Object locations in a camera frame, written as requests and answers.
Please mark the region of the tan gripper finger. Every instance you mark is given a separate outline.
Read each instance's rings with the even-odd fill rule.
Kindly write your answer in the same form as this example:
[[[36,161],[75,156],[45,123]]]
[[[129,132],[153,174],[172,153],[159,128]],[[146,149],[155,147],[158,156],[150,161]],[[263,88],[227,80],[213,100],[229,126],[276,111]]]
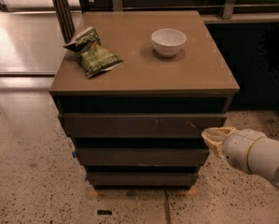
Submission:
[[[210,142],[220,142],[227,137],[227,134],[218,128],[207,128],[202,131],[202,138]]]

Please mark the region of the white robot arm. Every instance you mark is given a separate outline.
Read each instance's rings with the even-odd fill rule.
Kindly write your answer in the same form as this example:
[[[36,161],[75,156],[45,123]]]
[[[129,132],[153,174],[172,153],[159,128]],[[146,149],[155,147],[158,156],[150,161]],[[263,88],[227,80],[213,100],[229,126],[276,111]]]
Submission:
[[[220,159],[243,173],[259,175],[279,189],[279,141],[265,133],[234,127],[207,128],[203,142]]]

